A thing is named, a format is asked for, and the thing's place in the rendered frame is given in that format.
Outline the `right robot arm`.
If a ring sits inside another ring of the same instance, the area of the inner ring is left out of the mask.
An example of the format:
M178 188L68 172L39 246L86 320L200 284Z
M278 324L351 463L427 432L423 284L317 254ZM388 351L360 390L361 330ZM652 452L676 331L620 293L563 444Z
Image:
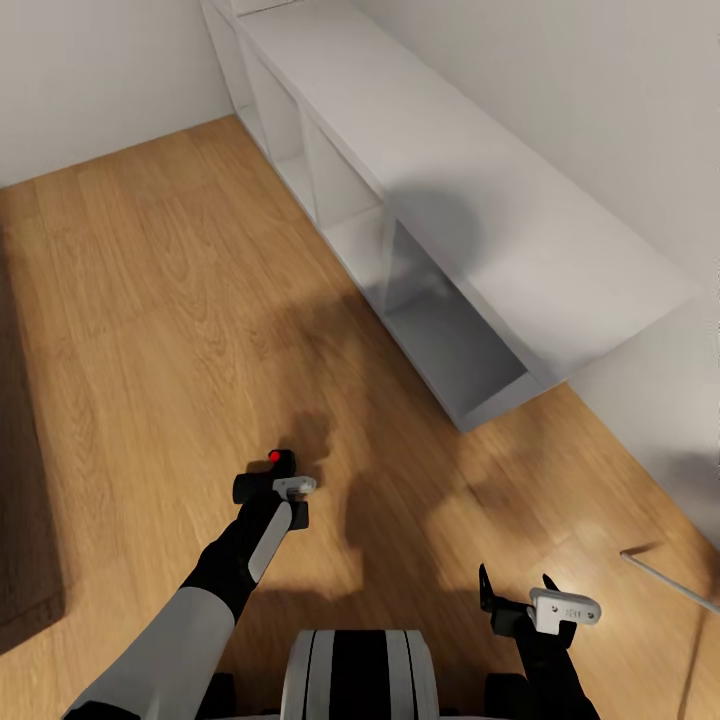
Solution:
M601 720L583 693L567 651L576 624L597 624L601 606L586 595L562 592L547 574L542 578L546 588L533 587L529 592L533 605L528 606L496 596L481 565L481 609L492 613L495 635L517 642L539 720Z

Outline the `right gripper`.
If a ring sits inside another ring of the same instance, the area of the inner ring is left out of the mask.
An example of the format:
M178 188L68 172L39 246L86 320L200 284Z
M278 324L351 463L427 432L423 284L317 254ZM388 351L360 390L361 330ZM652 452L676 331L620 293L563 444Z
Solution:
M543 574L542 578L546 588L559 590L547 574ZM493 593L484 565L480 566L479 580L481 609L492 613L491 625L495 635L515 639L528 678L535 669L545 665L559 665L575 673L567 651L575 636L575 621L559 621L558 635L539 633L527 613L527 604L507 601Z

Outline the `digital camera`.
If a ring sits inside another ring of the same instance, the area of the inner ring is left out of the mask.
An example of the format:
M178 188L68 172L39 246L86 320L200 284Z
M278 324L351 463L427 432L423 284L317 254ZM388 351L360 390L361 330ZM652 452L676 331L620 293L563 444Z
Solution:
M250 499L252 492L273 490L273 482L277 479L292 478L296 473L295 454L289 449L273 451L271 459L274 467L260 473L238 474L233 484L234 504L243 504ZM289 503L295 503L297 494L287 495Z

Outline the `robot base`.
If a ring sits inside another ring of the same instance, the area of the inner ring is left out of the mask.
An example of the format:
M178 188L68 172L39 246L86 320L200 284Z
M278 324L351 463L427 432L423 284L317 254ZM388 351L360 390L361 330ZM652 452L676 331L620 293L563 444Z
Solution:
M531 684L521 674L489 674L486 690L485 717L440 709L440 720L539 720ZM248 717L235 717L235 710L233 675L215 673L194 720L280 720L281 709L263 709L260 715Z

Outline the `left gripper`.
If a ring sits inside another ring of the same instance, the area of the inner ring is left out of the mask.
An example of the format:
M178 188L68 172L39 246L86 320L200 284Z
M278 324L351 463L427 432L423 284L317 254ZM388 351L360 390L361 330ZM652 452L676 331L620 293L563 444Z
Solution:
M290 504L292 523L289 531L309 528L308 501L299 501Z

